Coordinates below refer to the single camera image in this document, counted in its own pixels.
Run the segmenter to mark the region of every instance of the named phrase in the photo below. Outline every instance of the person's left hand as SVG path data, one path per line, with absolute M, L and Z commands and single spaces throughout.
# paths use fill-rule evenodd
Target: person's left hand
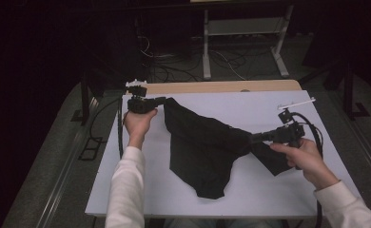
M 147 114 L 137 114 L 131 111 L 125 115 L 124 125 L 129 134 L 128 146 L 134 146 L 142 149 L 142 143 L 145 139 L 145 134 L 150 128 L 150 121 L 156 116 L 158 110 L 153 109 Z

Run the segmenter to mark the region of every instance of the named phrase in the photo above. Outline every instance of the white table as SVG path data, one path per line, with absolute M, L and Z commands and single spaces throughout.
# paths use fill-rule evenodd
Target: white table
M 306 91 L 255 91 L 225 93 L 153 94 L 173 97 L 199 115 L 213 117 L 225 124 L 258 133 L 281 126 L 278 105 L 309 100 Z M 123 110 L 127 110 L 124 97 Z M 323 134 L 324 160 L 331 170 L 359 196 L 358 189 L 331 142 L 313 104 L 291 107 L 307 117 Z M 290 169 L 273 177 L 251 153 L 233 163 L 225 196 L 220 199 L 198 198 L 195 190 L 169 170 L 170 133 L 164 124 L 164 110 L 158 107 L 144 143 L 146 156 L 146 218 L 306 218 L 316 216 L 314 187 L 302 171 Z M 313 139 L 308 127 L 306 138 Z M 123 142 L 128 135 L 124 130 Z M 103 217 L 107 213 L 110 179 L 119 161 L 117 120 L 111 128 L 106 151 L 88 200 L 86 213 Z

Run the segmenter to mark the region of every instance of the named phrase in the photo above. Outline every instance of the white metal frame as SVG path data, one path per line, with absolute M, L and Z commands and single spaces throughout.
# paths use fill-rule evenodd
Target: white metal frame
M 286 9 L 284 17 L 237 19 L 237 20 L 209 20 L 208 10 L 205 10 L 204 18 L 204 80 L 211 80 L 210 63 L 208 54 L 208 37 L 212 35 L 228 34 L 257 34 L 257 33 L 279 33 L 277 45 L 271 48 L 272 56 L 277 64 L 278 70 L 283 78 L 288 78 L 289 73 L 283 63 L 280 54 L 283 39 L 289 26 L 293 6 Z

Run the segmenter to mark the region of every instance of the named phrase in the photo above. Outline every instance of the dark background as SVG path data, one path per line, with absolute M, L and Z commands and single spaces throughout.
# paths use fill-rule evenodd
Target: dark background
M 69 13 L 128 2 L 0 1 L 0 226 L 62 102 L 85 74 L 96 93 L 145 79 L 138 35 L 173 48 L 202 32 L 195 27 L 201 25 L 198 11 L 145 12 L 141 17 L 139 12 Z M 371 85 L 371 1 L 297 5 L 288 33 L 297 32 L 316 34 L 304 64 L 321 67 L 342 56 Z

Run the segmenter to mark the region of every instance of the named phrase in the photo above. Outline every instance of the black cloth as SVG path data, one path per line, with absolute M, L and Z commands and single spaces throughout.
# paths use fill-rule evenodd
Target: black cloth
M 171 133 L 170 170 L 191 185 L 198 197 L 223 197 L 233 162 L 250 151 L 273 175 L 290 168 L 284 154 L 262 142 L 251 145 L 249 132 L 200 116 L 173 98 L 166 100 L 164 109 Z

